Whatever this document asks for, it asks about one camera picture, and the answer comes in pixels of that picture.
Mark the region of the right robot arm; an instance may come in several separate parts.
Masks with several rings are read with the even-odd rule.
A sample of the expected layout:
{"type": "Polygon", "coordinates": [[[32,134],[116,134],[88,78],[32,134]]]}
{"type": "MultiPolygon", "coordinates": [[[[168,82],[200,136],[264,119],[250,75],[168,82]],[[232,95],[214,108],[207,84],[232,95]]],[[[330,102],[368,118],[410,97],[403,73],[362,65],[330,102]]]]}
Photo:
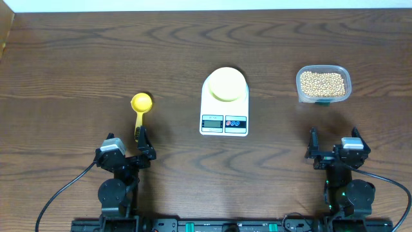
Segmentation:
{"type": "Polygon", "coordinates": [[[366,161],[371,149],[357,128],[350,137],[343,137],[331,151],[321,151],[316,128],[310,130],[310,142],[305,157],[313,159],[314,169],[325,170],[324,199],[330,212],[341,218],[365,217],[372,213],[375,186],[361,179],[353,179],[366,161]]]}

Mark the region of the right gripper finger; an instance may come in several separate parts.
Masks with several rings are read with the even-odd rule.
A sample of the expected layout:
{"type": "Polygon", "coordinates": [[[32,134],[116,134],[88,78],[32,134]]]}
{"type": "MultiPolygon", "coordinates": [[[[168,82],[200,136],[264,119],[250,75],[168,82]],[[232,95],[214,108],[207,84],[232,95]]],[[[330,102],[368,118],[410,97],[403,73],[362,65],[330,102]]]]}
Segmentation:
{"type": "Polygon", "coordinates": [[[312,128],[310,130],[310,142],[307,147],[307,155],[317,155],[319,151],[319,142],[317,136],[317,129],[312,128]]]}
{"type": "Polygon", "coordinates": [[[358,131],[358,129],[357,129],[356,127],[354,127],[354,128],[352,129],[352,131],[351,131],[351,136],[354,137],[354,138],[360,139],[361,142],[362,142],[362,144],[363,144],[363,146],[364,146],[364,148],[369,148],[369,146],[366,144],[366,142],[364,141],[364,139],[361,137],[361,135],[360,135],[360,133],[359,133],[359,131],[358,131]]]}

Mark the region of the yellow measuring scoop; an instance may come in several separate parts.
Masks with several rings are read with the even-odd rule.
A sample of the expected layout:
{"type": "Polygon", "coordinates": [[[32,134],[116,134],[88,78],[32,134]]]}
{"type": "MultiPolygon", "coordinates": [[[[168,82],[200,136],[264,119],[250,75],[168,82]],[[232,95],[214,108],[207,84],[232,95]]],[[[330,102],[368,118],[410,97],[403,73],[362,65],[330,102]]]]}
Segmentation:
{"type": "Polygon", "coordinates": [[[138,93],[131,99],[131,107],[136,112],[135,141],[138,141],[140,127],[143,125],[143,115],[151,110],[152,98],[147,93],[138,93]]]}

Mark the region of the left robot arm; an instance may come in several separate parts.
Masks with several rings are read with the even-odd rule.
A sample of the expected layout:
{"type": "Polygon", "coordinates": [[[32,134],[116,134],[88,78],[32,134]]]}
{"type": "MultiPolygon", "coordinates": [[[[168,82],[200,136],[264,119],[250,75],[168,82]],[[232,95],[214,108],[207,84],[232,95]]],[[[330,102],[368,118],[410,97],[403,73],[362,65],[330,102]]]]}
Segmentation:
{"type": "Polygon", "coordinates": [[[103,217],[131,218],[135,214],[138,172],[149,168],[151,161],[156,159],[156,151],[144,126],[135,130],[135,138],[140,151],[136,156],[127,157],[124,143],[112,133],[95,151],[95,164],[114,175],[98,189],[103,217]]]}

